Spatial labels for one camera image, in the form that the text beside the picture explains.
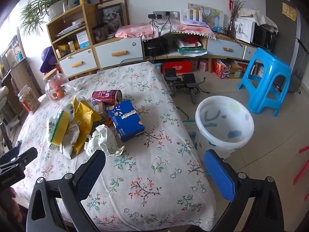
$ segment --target blue plastic stool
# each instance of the blue plastic stool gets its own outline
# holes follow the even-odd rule
[[[257,59],[259,59],[264,65],[264,74],[262,78],[250,74]],[[273,87],[273,82],[279,75],[284,76],[286,79],[281,94],[279,94]],[[259,82],[257,88],[252,85],[250,79]],[[240,89],[242,85],[244,85],[249,91],[250,100],[248,102],[248,109],[252,113],[259,114],[264,107],[272,107],[275,109],[274,116],[277,117],[278,111],[287,94],[290,80],[291,67],[284,64],[277,56],[273,55],[272,53],[258,48],[246,69],[244,77],[237,87]],[[270,91],[274,94],[276,98],[275,100],[267,97]]]

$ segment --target power strip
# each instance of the power strip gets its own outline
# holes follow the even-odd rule
[[[153,11],[155,15],[162,15],[162,19],[168,19],[168,15],[170,15],[170,19],[180,19],[179,11]]]

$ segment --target window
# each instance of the window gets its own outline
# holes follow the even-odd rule
[[[16,35],[16,28],[19,25],[20,8],[18,3],[0,28],[0,53],[6,50],[13,36]]]

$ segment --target purple toy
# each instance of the purple toy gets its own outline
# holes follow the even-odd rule
[[[42,52],[43,63],[40,68],[40,72],[46,73],[50,72],[56,65],[57,59],[54,55],[53,49],[51,46],[45,48]]]

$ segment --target red can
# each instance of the red can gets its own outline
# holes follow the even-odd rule
[[[122,101],[122,92],[121,90],[99,90],[94,91],[91,96],[92,103],[95,104],[95,101],[104,102],[107,104],[115,104],[115,101]]]

